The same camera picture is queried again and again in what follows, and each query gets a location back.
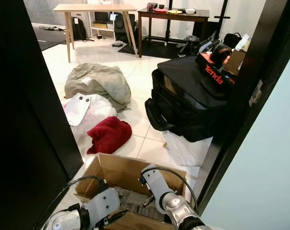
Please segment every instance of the yellow plate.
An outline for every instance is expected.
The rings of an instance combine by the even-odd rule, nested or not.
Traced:
[[[172,14],[181,14],[182,11],[168,11],[169,13],[172,13]]]

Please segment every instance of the doorframe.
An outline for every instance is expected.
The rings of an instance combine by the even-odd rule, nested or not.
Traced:
[[[290,0],[266,1],[238,81],[219,127],[209,147],[194,189],[199,215],[205,210],[215,189],[270,96],[290,59]],[[252,107],[249,99],[259,80],[261,97]]]

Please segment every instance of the black suitcase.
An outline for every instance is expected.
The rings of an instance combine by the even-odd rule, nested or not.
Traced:
[[[195,57],[177,58],[158,64],[152,72],[152,98],[145,102],[152,127],[169,130],[190,142],[214,135],[216,121],[226,105],[201,84]],[[165,80],[171,87],[165,87]]]

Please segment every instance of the white wall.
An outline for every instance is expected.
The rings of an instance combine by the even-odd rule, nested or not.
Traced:
[[[120,0],[121,3],[131,4],[137,9],[146,8],[147,0]],[[168,6],[168,0],[159,0],[159,4]],[[229,0],[226,8],[226,16],[231,19],[225,19],[222,25],[221,38],[224,38],[226,33],[239,32],[243,36],[248,34],[253,35],[264,6],[265,0]],[[174,0],[173,7],[175,8],[196,8],[210,10],[209,21],[217,22],[214,16],[219,16],[222,10],[223,0]],[[152,35],[165,36],[167,21],[163,19],[152,20]],[[183,39],[186,35],[193,33],[193,22],[171,21],[171,38]],[[143,35],[148,34],[148,18],[142,19]]]
[[[226,230],[290,230],[290,61],[201,218]]]

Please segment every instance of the table leg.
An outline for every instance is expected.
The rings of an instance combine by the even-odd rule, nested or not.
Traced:
[[[130,32],[131,41],[132,41],[132,44],[134,46],[134,53],[135,53],[135,56],[137,57],[137,49],[136,49],[136,45],[135,45],[134,32],[132,30],[130,17],[129,17],[128,12],[124,12],[124,13],[125,13],[126,18],[127,18],[127,24],[128,24],[128,28],[129,28],[129,32]]]
[[[68,12],[68,25],[69,25],[70,41],[72,43],[73,49],[75,49],[75,47],[74,47],[74,33],[73,33],[73,25],[72,25],[72,15],[70,14],[70,12]]]
[[[122,13],[123,13],[123,19],[124,19],[125,30],[126,30],[129,46],[131,46],[130,35],[129,35],[129,27],[128,27],[128,23],[127,23],[126,14],[125,14],[125,12],[122,12]]]
[[[64,12],[64,16],[65,16],[65,36],[66,36],[66,40],[67,40],[67,58],[68,58],[68,62],[70,62],[70,50],[69,50],[69,18],[68,18],[68,12]]]
[[[139,23],[139,58],[142,57],[142,15],[139,12],[139,19],[138,19],[138,23]]]
[[[202,29],[201,29],[201,41],[203,41],[203,40],[205,39],[206,28],[207,28],[207,22],[208,22],[208,19],[206,19],[206,20],[202,23]]]
[[[148,28],[148,40],[151,42],[151,20],[152,18],[149,18],[149,28]]]

